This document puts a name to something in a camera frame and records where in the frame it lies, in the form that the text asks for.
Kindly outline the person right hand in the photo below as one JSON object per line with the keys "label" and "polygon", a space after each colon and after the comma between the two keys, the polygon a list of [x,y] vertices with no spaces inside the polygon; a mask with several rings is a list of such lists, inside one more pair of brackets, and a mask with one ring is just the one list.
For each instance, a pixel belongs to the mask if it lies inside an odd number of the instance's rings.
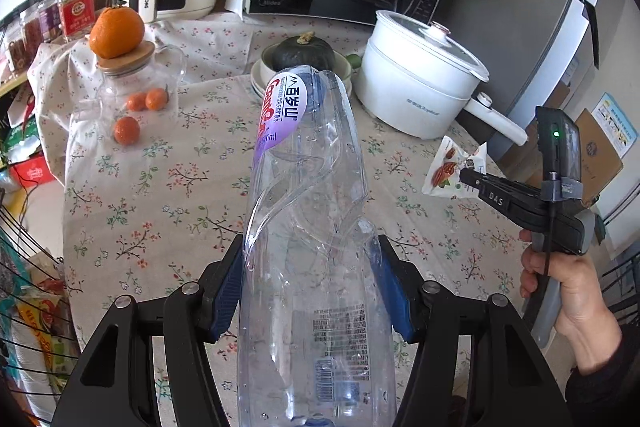
{"label": "person right hand", "polygon": [[531,231],[520,232],[528,243],[521,257],[520,294],[529,298],[538,287],[537,274],[548,274],[560,283],[562,307],[555,329],[572,347],[579,373],[596,373],[608,364],[622,342],[622,330],[606,306],[596,268],[588,256],[534,251]]}

